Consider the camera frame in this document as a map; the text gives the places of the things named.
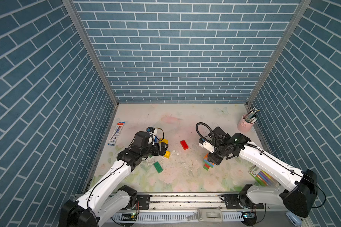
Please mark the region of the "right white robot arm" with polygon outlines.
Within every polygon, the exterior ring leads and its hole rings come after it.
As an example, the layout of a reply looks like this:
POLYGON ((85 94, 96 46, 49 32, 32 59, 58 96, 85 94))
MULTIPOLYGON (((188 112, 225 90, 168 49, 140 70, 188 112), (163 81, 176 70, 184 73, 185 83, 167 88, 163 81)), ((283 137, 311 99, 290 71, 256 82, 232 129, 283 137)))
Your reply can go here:
POLYGON ((302 218, 308 217, 315 208, 314 202, 323 190, 318 186, 314 171, 303 171, 281 161, 241 133, 231 136, 220 127, 211 129, 203 122, 197 123, 195 129, 200 136, 199 145, 209 152, 208 162, 219 165, 223 160, 244 159, 278 182, 275 187, 246 184, 237 196, 242 208, 273 204, 283 206, 302 218))

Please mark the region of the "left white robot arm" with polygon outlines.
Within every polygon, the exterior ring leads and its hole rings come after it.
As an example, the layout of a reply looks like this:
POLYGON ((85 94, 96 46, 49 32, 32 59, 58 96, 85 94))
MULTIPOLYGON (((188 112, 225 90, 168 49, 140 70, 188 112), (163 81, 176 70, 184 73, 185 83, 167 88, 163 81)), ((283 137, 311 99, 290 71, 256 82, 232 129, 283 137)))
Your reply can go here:
POLYGON ((156 136, 157 128, 148 127, 134 135, 131 144, 119 152, 110 170, 77 200, 68 200, 61 208, 60 227, 101 227, 118 211, 139 214, 137 191, 127 185, 113 191, 149 156, 164 156, 168 144, 156 136))

